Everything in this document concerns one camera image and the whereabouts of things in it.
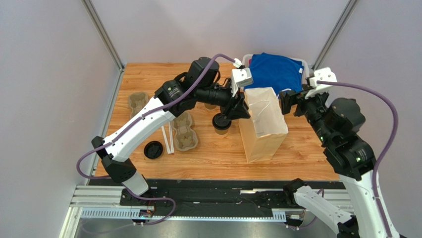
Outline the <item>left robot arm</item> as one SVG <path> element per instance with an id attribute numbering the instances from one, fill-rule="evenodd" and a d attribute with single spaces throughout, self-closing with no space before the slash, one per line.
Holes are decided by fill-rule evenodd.
<path id="1" fill-rule="evenodd" d="M 231 76 L 221 85 L 215 58 L 193 61 L 186 72 L 164 82 L 124 126 L 105 138 L 94 137 L 91 144 L 109 177 L 139 199 L 149 190 L 149 185 L 129 156 L 157 129 L 193 109 L 198 102 L 220 107 L 219 116 L 228 122 L 250 118 L 241 88 L 253 83 L 252 73 L 239 59 L 232 63 Z"/>

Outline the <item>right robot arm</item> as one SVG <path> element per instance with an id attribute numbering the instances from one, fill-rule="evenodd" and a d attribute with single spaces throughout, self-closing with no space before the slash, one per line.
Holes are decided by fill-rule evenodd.
<path id="1" fill-rule="evenodd" d="M 398 238 L 400 234 L 381 208 L 384 202 L 378 187 L 372 184 L 377 177 L 374 151 L 358 136 L 366 119 L 354 99 L 337 98 L 326 106 L 328 95 L 324 92 L 306 97 L 306 91 L 281 92 L 280 106 L 283 114 L 296 106 L 294 115 L 306 118 L 345 186 L 353 212 L 333 205 L 298 178 L 283 187 L 284 202 L 312 212 L 339 238 Z"/>

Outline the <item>brown paper bag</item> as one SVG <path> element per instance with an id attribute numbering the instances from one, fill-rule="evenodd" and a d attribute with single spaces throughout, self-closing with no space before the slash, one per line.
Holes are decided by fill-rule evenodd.
<path id="1" fill-rule="evenodd" d="M 249 119 L 239 120 L 247 163 L 271 160 L 288 134 L 276 93 L 271 87 L 245 90 Z"/>

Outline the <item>grey pulp cup carrier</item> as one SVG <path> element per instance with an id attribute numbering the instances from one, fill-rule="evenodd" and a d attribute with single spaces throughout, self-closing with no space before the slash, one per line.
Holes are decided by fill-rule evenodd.
<path id="1" fill-rule="evenodd" d="M 192 129 L 194 124 L 191 114 L 186 111 L 170 122 L 175 131 L 174 146 L 178 151 L 186 152 L 195 149 L 199 143 L 196 132 Z"/>

